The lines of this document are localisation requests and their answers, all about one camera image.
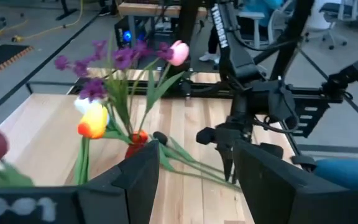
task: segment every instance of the red vase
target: red vase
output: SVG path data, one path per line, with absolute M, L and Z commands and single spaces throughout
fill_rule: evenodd
M 144 130 L 140 130 L 139 133 L 136 131 L 134 134 L 131 134 L 131 140 L 133 143 L 128 145 L 125 158 L 127 159 L 137 153 L 137 151 L 139 151 L 147 143 L 148 138 L 149 137 Z

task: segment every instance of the purple flower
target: purple flower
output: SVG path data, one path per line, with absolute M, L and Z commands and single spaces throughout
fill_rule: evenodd
M 70 63 L 66 56 L 61 55 L 54 61 L 56 69 L 63 71 L 66 68 L 70 68 Z
M 94 47 L 94 55 L 92 56 L 93 60 L 101 60 L 103 56 L 106 54 L 104 51 L 104 47 L 107 44 L 107 40 L 94 40 L 92 41 L 92 45 Z
M 102 99 L 106 96 L 106 89 L 103 85 L 103 80 L 101 78 L 92 78 L 85 85 L 84 88 L 80 91 L 80 99 L 88 98 L 89 102 L 92 102 L 95 99 Z
M 157 51 L 157 57 L 164 60 L 171 60 L 173 57 L 173 50 L 167 43 L 160 43 L 160 50 Z
M 147 47 L 146 42 L 142 40 L 138 40 L 135 47 L 134 47 L 134 53 L 135 57 L 140 58 L 144 56 L 148 56 L 151 54 L 151 50 Z
M 88 76 L 88 64 L 90 63 L 90 59 L 86 58 L 84 60 L 76 60 L 74 62 L 74 68 L 73 68 L 73 72 L 78 76 L 78 77 L 86 77 Z
M 116 68 L 120 70 L 129 68 L 134 56 L 134 50 L 128 47 L 115 51 L 113 53 L 113 58 L 116 63 Z

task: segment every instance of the pink tulip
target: pink tulip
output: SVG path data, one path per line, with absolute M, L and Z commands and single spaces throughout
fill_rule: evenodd
M 182 43 L 181 40 L 177 40 L 170 48 L 173 50 L 173 57 L 171 60 L 168 60 L 168 62 L 174 66 L 183 64 L 187 59 L 187 56 L 189 56 L 189 46 Z

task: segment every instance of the white sneaker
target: white sneaker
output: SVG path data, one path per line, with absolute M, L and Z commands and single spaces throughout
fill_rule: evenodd
M 221 60 L 221 56 L 217 56 L 215 59 L 214 59 L 214 63 L 219 65 L 219 61 Z
M 209 60 L 216 60 L 217 58 L 219 58 L 218 54 L 210 54 L 208 52 L 205 52 L 205 54 L 201 56 L 198 60 L 202 62 L 207 62 Z

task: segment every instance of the yellow tulip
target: yellow tulip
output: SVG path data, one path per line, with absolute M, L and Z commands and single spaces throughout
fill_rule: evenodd
M 99 103 L 92 103 L 78 125 L 78 134 L 90 139 L 103 137 L 107 118 L 107 108 Z

